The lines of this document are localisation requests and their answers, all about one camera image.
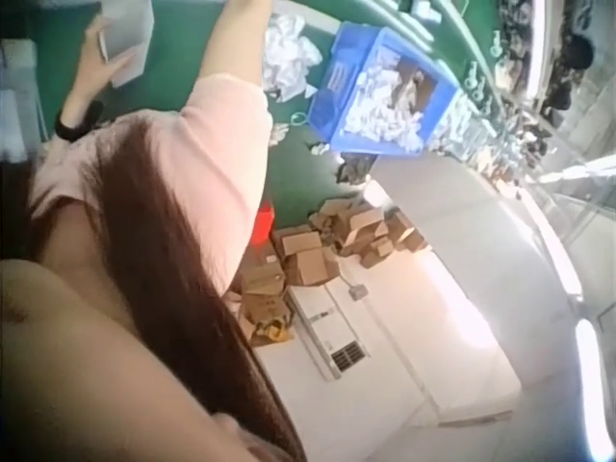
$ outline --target green surface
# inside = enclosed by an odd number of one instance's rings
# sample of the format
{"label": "green surface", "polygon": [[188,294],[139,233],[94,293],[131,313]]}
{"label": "green surface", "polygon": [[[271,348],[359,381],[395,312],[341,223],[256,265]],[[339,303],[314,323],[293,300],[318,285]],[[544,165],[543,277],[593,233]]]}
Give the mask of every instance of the green surface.
{"label": "green surface", "polygon": [[[473,24],[477,39],[489,48],[493,24],[493,2],[471,0],[465,17]],[[401,22],[403,13],[382,0],[303,0],[303,3],[340,20],[390,26],[399,32],[413,31]],[[103,95],[105,116],[116,116],[142,108],[177,110],[186,101],[197,74],[203,48],[221,5],[154,0],[156,26],[145,73],[135,82]],[[70,88],[79,56],[83,32],[96,12],[96,6],[40,11],[31,15],[32,36],[38,45],[38,84],[47,127],[51,129],[56,112]],[[447,15],[441,25],[426,24],[434,36],[433,59],[443,59],[462,77],[470,60],[466,42],[450,26]],[[326,69],[333,37],[307,27],[304,34],[321,50],[323,64],[311,70],[309,82],[319,86]],[[270,102],[275,121],[289,121],[295,112],[307,111],[308,101],[296,98],[286,104]],[[335,184],[337,163],[329,157],[312,156],[307,143],[315,141],[307,128],[293,128],[287,138],[270,151],[267,194],[276,209],[278,226],[299,224],[310,211],[331,196],[352,191]]]}
{"label": "green surface", "polygon": [[[35,13],[34,39],[38,44],[38,81],[47,127],[51,129],[72,83],[83,32],[96,7],[80,7]],[[177,110],[193,86],[203,48],[220,11],[217,4],[154,2],[155,33],[143,76],[118,90],[108,90],[102,99],[105,116],[142,108]],[[310,83],[318,85],[325,71],[333,37],[307,27],[305,35],[325,57],[311,69]],[[306,112],[308,101],[296,98],[287,104],[270,102],[276,121],[289,121],[295,112]],[[269,154],[267,194],[276,209],[276,225],[300,224],[307,214],[328,197],[352,191],[335,183],[338,164],[310,154],[307,144],[315,141],[307,128],[293,128]]]}

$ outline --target hand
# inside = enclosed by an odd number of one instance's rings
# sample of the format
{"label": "hand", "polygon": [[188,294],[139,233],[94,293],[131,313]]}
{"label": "hand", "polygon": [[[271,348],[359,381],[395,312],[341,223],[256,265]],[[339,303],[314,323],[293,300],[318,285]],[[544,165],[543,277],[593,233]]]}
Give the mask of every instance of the hand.
{"label": "hand", "polygon": [[109,63],[105,63],[98,43],[99,33],[108,25],[108,20],[98,14],[86,29],[77,74],[71,93],[86,101],[91,101],[100,93],[112,77],[126,66],[134,56],[129,50]]}

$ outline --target woman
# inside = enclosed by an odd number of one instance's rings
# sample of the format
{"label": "woman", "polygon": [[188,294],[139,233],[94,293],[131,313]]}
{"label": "woman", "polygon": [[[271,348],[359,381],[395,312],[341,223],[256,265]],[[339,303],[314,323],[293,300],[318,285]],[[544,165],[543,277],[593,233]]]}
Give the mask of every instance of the woman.
{"label": "woman", "polygon": [[252,229],[271,117],[271,0],[227,0],[179,114],[84,135],[105,64],[86,31],[30,193],[32,260],[2,263],[4,427],[25,459],[305,460],[221,294]]}

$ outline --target red object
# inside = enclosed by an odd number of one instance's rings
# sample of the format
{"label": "red object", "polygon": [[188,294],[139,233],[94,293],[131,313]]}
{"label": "red object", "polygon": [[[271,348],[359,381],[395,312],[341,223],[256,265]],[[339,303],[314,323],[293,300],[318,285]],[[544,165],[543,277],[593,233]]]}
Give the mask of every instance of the red object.
{"label": "red object", "polygon": [[252,236],[250,237],[251,245],[260,245],[268,240],[271,228],[273,227],[273,219],[274,213],[271,203],[264,202],[257,212],[257,218],[254,220]]}

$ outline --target pink shirt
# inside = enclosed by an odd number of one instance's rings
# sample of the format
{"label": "pink shirt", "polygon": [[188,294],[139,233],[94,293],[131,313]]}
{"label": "pink shirt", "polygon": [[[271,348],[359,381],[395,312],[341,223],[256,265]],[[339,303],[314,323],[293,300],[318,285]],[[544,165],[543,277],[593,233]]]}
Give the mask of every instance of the pink shirt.
{"label": "pink shirt", "polygon": [[[151,154],[183,205],[222,293],[252,232],[265,184],[272,125],[262,89],[241,79],[228,74],[201,78],[179,114],[131,113],[63,152],[49,153],[35,177],[32,200],[49,194],[35,216],[60,197],[85,201],[80,172],[95,161],[96,143],[113,142],[136,117],[150,123]],[[95,203],[89,205],[97,208]]]}

